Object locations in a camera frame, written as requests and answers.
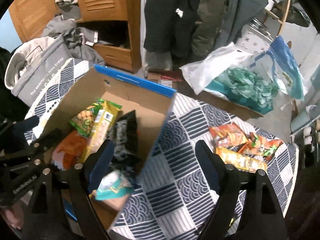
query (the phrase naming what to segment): blue wall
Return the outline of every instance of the blue wall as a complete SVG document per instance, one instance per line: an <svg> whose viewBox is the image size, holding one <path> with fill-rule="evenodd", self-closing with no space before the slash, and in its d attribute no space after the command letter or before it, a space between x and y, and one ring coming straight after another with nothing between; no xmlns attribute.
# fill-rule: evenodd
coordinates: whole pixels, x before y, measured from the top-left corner
<svg viewBox="0 0 320 240"><path fill-rule="evenodd" d="M0 20L0 46L9 52L22 44L16 29L13 26L9 10Z"/></svg>

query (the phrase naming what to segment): wooden drawer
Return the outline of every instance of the wooden drawer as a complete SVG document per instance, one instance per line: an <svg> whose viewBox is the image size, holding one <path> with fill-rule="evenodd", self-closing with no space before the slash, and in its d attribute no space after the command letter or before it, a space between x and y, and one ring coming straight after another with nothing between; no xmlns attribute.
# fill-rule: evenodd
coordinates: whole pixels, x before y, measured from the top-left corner
<svg viewBox="0 0 320 240"><path fill-rule="evenodd" d="M93 48L101 57L103 57L106 65L112 65L133 72L130 49L106 46L102 44L95 44Z"/></svg>

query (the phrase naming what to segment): white bag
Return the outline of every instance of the white bag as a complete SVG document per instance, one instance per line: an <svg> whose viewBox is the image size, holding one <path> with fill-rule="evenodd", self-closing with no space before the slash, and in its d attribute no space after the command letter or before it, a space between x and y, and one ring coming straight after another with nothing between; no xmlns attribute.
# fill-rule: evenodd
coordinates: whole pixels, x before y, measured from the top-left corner
<svg viewBox="0 0 320 240"><path fill-rule="evenodd" d="M183 78L196 95L200 94L210 82L231 66L239 67L251 54L238 50L233 42L211 52L205 60L182 66Z"/></svg>

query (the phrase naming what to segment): gray floor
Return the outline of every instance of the gray floor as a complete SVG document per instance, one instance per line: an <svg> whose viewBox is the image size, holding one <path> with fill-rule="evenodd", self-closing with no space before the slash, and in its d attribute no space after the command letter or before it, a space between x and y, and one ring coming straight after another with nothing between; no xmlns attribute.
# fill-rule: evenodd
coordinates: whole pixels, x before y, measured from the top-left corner
<svg viewBox="0 0 320 240"><path fill-rule="evenodd" d="M292 114L292 106L289 104L284 110L273 109L270 113L266 114L259 119L249 119L247 122L262 128L269 133L279 137L285 143L290 142L290 121Z"/></svg>

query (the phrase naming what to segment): patterned tablecloth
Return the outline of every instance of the patterned tablecloth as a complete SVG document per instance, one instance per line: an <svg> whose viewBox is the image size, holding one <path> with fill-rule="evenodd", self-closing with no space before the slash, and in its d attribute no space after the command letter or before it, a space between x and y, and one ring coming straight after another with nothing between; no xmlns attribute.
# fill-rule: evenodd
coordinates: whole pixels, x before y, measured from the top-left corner
<svg viewBox="0 0 320 240"><path fill-rule="evenodd" d="M41 133L51 111L72 84L93 65L71 59L50 81L26 116L36 114L40 117L40 125L26 133L29 142L35 140L35 132ZM210 126L235 122L246 134L255 132L268 140L276 138L234 115L179 93L175 94L168 114L161 135L139 175L139 187L112 228L129 239L197 239L195 230L206 221L219 198L210 190L194 152L196 142L201 139L212 149ZM268 163L267 174L284 215L293 193L298 158L299 152L294 145L282 144ZM241 191L235 208L238 219L230 228L230 234L239 224L244 199L245 191Z"/></svg>

